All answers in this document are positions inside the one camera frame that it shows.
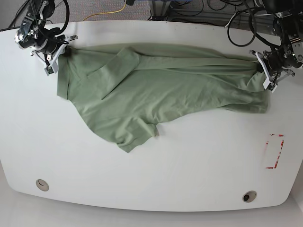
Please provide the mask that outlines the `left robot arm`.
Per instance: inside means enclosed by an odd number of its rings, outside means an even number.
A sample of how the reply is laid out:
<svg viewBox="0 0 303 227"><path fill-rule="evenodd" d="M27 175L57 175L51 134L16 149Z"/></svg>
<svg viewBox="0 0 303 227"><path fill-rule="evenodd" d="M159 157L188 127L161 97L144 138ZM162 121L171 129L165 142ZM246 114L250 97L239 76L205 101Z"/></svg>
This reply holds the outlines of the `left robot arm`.
<svg viewBox="0 0 303 227"><path fill-rule="evenodd" d="M291 68L303 67L303 2L301 0L264 0L263 6L252 10L249 27L254 36L270 47L263 53L251 51L265 73L264 89L274 91L278 82L294 76ZM273 44L261 37L255 28L255 15L266 11L273 15L273 32L280 37L280 44Z"/></svg>

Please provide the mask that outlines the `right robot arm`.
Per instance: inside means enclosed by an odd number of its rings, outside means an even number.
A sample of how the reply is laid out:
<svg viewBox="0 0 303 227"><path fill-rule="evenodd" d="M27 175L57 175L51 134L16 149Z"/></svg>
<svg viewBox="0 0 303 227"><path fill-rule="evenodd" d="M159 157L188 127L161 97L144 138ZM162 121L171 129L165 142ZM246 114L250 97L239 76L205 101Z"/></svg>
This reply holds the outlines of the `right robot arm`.
<svg viewBox="0 0 303 227"><path fill-rule="evenodd" d="M45 28L56 8L53 0L27 0L24 7L27 13L16 32L15 42L21 49L32 49L31 56L37 57L44 66L46 73L53 74L59 70L57 59L65 53L71 41L78 39L77 35L65 36L63 33L70 19L70 7L66 0L65 22L62 28Z"/></svg>

